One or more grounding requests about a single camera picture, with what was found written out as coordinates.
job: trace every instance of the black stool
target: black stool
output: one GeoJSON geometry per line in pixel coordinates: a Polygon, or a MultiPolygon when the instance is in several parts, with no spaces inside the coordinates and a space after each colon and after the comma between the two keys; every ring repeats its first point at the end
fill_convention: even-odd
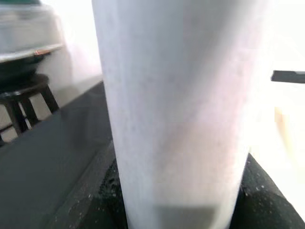
{"type": "Polygon", "coordinates": [[[31,126],[39,122],[30,101],[30,97],[36,94],[42,95],[51,113],[59,109],[48,84],[49,78],[46,75],[35,74],[25,81],[15,82],[4,87],[0,86],[0,104],[5,105],[12,121],[12,125],[5,129],[13,126],[17,135],[21,135],[28,130],[19,103],[23,107],[26,118],[31,126]]]}

